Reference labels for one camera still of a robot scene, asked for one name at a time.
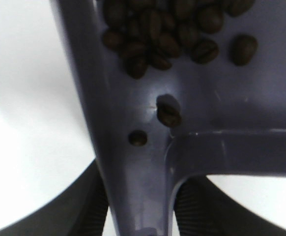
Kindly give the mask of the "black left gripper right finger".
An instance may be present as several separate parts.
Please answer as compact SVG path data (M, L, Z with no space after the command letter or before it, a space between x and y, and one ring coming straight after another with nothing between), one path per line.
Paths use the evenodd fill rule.
M182 236L286 236L286 230L257 216L207 177L186 180L175 198Z

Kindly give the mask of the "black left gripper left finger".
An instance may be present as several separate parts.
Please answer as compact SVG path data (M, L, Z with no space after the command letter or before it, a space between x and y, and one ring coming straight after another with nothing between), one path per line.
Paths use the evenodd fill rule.
M93 161L61 194L0 229L0 236L101 236L108 206L105 187Z

